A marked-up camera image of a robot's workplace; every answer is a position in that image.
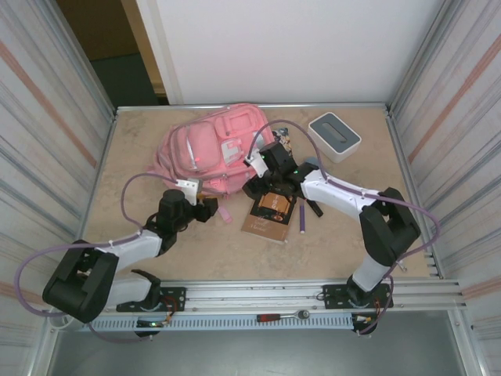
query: tabletop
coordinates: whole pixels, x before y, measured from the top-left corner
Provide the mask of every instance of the tabletop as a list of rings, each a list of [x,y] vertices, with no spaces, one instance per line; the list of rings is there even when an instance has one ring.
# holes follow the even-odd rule
[[[166,107],[120,112],[103,164],[86,226],[85,239],[98,241],[125,237],[136,228],[122,218],[120,195],[132,175],[145,172],[153,153],[171,126],[191,121],[214,110]],[[323,158],[327,171],[337,178],[365,188],[384,190],[389,186],[407,198],[382,108],[376,107],[274,107],[263,111],[269,121],[288,119],[307,127],[308,123],[334,112],[362,138],[358,150],[339,164]],[[297,129],[288,127],[294,159],[301,163],[314,155],[312,146]],[[125,207],[134,219],[144,223],[158,209],[166,186],[159,179],[134,181]],[[293,213],[286,244],[276,244],[243,233],[240,228],[252,200],[243,192],[221,199],[233,221],[225,223],[219,214],[207,223],[191,222],[178,235],[177,243],[164,255],[143,260],[133,268],[161,279],[176,280],[260,280],[349,277],[360,265],[366,250],[360,225],[347,215],[325,205],[317,218],[306,205],[306,233],[299,233],[299,209]],[[397,277],[429,277],[422,254],[405,260],[407,272],[397,268]]]

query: purple marker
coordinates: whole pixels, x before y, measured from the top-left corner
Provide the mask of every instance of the purple marker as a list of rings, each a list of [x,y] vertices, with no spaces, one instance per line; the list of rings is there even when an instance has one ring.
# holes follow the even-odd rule
[[[305,233],[306,220],[305,220],[305,200],[301,200],[299,204],[299,232]]]

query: pink object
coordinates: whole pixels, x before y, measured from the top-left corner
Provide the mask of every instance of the pink object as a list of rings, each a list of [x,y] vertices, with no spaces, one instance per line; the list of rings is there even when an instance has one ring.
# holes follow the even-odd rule
[[[232,215],[229,214],[228,209],[226,209],[224,206],[219,205],[218,213],[221,215],[222,220],[226,223],[231,223],[233,221]]]
[[[201,179],[204,193],[235,193],[255,174],[243,159],[254,135],[267,122],[259,107],[234,104],[181,124],[165,135],[150,170],[172,179]],[[254,147],[274,140],[269,128],[261,136]]]

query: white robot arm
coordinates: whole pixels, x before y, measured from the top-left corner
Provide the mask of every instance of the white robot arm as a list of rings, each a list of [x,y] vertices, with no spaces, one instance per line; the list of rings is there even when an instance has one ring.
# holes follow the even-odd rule
[[[247,196],[258,199],[273,191],[286,197],[300,197],[309,204],[324,203],[359,221],[368,255],[348,280],[348,294],[354,306],[364,306],[372,298],[387,271],[420,235],[420,228],[408,208],[365,196],[403,201],[402,195],[393,188],[379,192],[328,174],[325,178],[318,166],[309,163],[298,166],[278,142],[255,150],[246,162],[257,172],[243,188]],[[350,193],[329,181],[362,195]]]
[[[154,308],[160,299],[160,280],[142,270],[126,277],[115,274],[135,262],[165,253],[194,219],[206,222],[218,209],[216,198],[196,199],[197,184],[181,181],[181,190],[166,190],[158,212],[148,218],[141,234],[124,244],[110,242],[106,248],[86,246],[67,251],[43,291],[51,306],[83,323],[94,320],[105,307],[141,302]]]

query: corrugated metal wall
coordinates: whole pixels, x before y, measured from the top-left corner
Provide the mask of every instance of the corrugated metal wall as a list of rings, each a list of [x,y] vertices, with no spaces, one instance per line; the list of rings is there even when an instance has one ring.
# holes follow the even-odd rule
[[[13,275],[34,250],[77,236],[96,178],[111,106],[52,2],[0,2],[0,374],[26,374],[41,319],[14,297]],[[23,273],[29,302],[56,267]]]
[[[501,372],[501,2],[466,1],[393,109],[438,257],[460,280],[492,374]]]

